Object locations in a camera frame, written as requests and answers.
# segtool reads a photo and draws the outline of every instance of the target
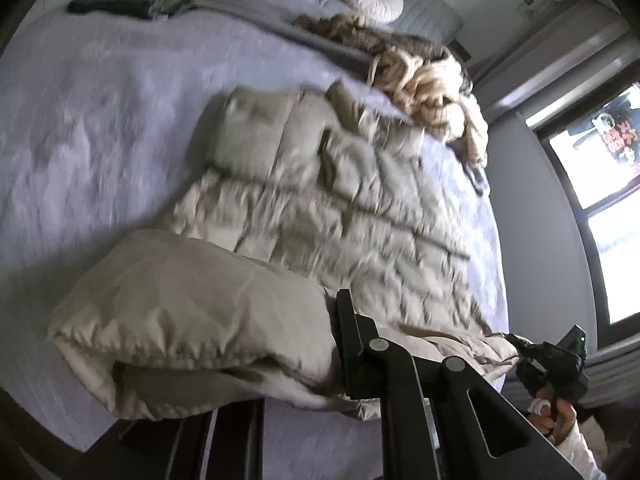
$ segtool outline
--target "white sleeve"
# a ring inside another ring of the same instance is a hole
[[[577,422],[571,428],[571,433],[556,449],[578,470],[584,480],[607,479],[607,476],[598,469]]]

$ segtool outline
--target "window frame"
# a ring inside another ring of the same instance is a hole
[[[640,333],[640,312],[622,319],[616,323],[611,323],[609,318],[609,304],[607,301],[607,289],[600,265],[600,253],[596,241],[589,228],[589,218],[608,209],[609,207],[624,200],[627,196],[640,190],[640,175],[636,176],[629,184],[619,191],[610,194],[593,205],[583,208],[580,205],[574,186],[567,175],[558,155],[551,147],[550,140],[553,136],[564,132],[569,126],[579,121],[585,120],[593,114],[594,110],[603,107],[620,93],[625,91],[636,82],[640,81],[640,60],[636,60],[617,75],[613,76],[606,83],[591,91],[585,97],[562,111],[561,114],[552,118],[545,124],[538,126],[534,132],[538,136],[543,149],[545,150],[551,165],[553,166],[562,188],[567,196],[571,209],[574,213],[578,231],[584,245],[584,252],[587,257],[589,272],[591,275],[591,286],[593,288],[593,299],[596,307],[596,329],[598,331],[598,350],[611,346],[626,338]]]

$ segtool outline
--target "window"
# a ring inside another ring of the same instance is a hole
[[[582,235],[600,348],[640,333],[639,79],[633,64],[537,132]]]

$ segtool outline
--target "folded comforter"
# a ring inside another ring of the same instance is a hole
[[[125,238],[56,309],[50,337],[121,418],[260,396],[369,418],[377,403],[340,386],[332,298],[347,287],[382,337],[497,379],[517,352],[468,289],[465,234],[422,169],[423,138],[341,84],[237,89],[210,170],[161,222],[170,232]]]

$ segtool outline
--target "screw head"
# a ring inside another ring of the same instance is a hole
[[[387,348],[389,348],[389,342],[386,339],[377,337],[369,341],[369,348],[375,350],[376,352],[384,352]]]
[[[449,359],[447,359],[447,362],[445,364],[446,367],[452,372],[461,372],[465,369],[466,366],[465,360],[462,357],[457,356],[450,357]]]

